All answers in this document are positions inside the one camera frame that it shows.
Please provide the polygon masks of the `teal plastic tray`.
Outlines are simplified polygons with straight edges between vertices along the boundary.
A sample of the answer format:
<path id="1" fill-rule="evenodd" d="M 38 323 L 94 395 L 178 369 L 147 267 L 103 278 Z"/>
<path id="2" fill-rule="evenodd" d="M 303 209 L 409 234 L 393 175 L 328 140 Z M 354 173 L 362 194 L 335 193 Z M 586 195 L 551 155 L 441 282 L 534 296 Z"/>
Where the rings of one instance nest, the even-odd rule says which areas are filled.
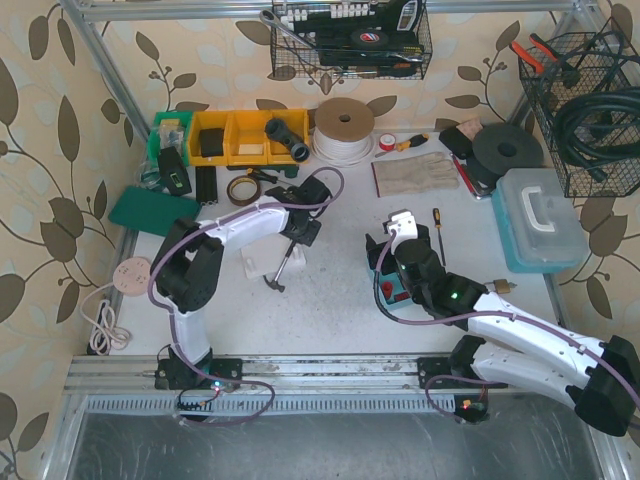
<path id="1" fill-rule="evenodd" d="M 413 305 L 409 292 L 401 282 L 394 257 L 387 253 L 378 278 L 380 300 L 390 312 Z"/>

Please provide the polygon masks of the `claw hammer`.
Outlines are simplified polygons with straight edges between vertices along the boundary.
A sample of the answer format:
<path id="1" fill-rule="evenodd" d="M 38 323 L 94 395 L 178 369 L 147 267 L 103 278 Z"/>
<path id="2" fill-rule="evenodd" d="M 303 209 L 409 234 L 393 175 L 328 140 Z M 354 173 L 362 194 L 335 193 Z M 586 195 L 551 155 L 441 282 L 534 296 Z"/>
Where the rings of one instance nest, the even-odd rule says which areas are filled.
<path id="1" fill-rule="evenodd" d="M 264 283 L 272 290 L 277 291 L 279 293 L 283 293 L 285 291 L 285 286 L 282 285 L 279 280 L 280 277 L 293 253 L 293 250 L 296 246 L 296 242 L 294 240 L 291 240 L 289 243 L 289 246 L 285 252 L 285 255 L 276 271 L 276 273 L 274 274 L 274 276 L 272 278 L 269 278 L 267 275 L 263 275 L 262 279 L 264 281 Z"/>

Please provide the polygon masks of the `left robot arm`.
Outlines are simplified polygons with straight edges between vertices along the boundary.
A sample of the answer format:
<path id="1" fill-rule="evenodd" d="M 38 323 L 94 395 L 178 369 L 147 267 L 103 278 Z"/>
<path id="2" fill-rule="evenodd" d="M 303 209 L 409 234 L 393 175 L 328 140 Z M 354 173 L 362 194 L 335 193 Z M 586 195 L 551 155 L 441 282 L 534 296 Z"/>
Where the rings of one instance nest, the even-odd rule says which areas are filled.
<path id="1" fill-rule="evenodd" d="M 223 257 L 271 235 L 312 245 L 321 228 L 319 217 L 344 190 L 344 177 L 339 178 L 335 193 L 312 173 L 298 186 L 273 187 L 215 220 L 173 223 L 152 262 L 147 296 L 169 316 L 170 358 L 196 380 L 215 387 L 242 383 L 211 370 L 213 347 L 199 317 L 216 293 Z"/>

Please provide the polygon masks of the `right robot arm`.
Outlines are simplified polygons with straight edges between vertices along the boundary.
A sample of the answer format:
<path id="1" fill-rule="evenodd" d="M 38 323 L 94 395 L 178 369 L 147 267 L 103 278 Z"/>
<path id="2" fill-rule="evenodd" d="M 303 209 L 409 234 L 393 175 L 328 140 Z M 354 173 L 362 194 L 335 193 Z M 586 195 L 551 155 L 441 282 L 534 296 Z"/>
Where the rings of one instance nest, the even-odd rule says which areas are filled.
<path id="1" fill-rule="evenodd" d="M 395 231 L 388 235 L 384 243 L 365 238 L 374 281 L 394 275 L 428 314 L 424 325 L 464 333 L 448 359 L 449 379 L 535 392 L 568 406 L 604 434 L 627 434 L 639 411 L 639 355 L 630 341 L 567 330 L 446 271 L 424 226 L 406 239 L 397 239 Z"/>

